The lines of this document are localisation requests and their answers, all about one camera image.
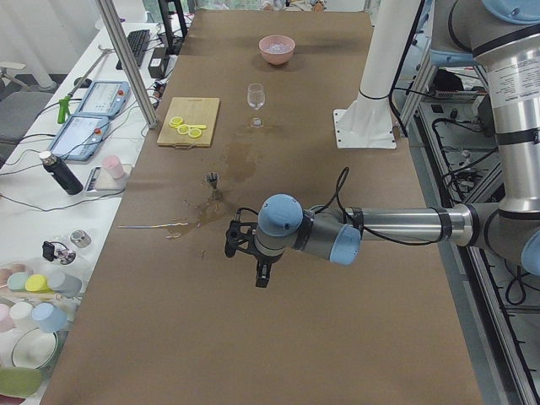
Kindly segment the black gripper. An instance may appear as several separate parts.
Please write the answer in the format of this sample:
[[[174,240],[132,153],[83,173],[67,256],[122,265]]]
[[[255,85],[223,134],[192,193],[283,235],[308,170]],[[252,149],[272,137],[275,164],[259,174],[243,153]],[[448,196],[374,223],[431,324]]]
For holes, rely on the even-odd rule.
[[[239,222],[231,220],[229,228],[225,232],[224,254],[233,257],[237,249],[245,254],[257,257],[259,250],[255,244],[257,232],[256,222]],[[272,263],[266,260],[258,260],[256,264],[256,286],[266,288],[271,277]]]

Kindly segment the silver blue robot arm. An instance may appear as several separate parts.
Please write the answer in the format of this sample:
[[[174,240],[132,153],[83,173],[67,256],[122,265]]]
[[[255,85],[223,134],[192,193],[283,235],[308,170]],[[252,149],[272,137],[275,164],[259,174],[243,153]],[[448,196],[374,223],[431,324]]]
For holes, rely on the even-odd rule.
[[[539,272],[539,4],[536,1],[437,1],[435,43],[472,56],[487,71],[505,195],[496,204],[452,208],[345,208],[338,196],[302,208],[269,197],[254,222],[233,219],[224,252],[256,258],[256,285],[288,248],[348,265],[363,239],[409,246],[451,241],[476,246]]]

